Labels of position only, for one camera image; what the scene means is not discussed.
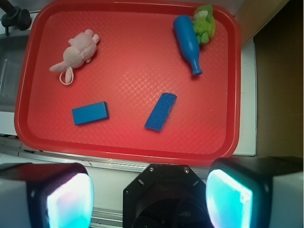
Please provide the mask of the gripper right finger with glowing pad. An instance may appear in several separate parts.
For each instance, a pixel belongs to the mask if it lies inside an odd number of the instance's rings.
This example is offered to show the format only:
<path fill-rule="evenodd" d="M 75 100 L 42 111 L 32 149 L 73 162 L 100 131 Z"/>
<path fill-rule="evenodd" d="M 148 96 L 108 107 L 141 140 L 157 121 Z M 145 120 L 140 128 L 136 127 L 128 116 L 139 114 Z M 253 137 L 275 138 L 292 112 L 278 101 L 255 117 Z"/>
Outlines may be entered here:
<path fill-rule="evenodd" d="M 206 204 L 215 228 L 302 228 L 303 159 L 216 159 L 207 177 Z"/>

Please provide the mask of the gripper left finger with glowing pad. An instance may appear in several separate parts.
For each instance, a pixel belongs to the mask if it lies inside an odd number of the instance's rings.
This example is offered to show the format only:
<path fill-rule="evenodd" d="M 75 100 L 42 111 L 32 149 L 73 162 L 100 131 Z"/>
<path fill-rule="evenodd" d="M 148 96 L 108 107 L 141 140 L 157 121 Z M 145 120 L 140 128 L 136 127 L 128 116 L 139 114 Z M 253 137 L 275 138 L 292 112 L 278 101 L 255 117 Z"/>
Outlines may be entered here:
<path fill-rule="evenodd" d="M 93 205 L 93 181 L 80 163 L 0 166 L 2 228 L 87 228 Z"/>

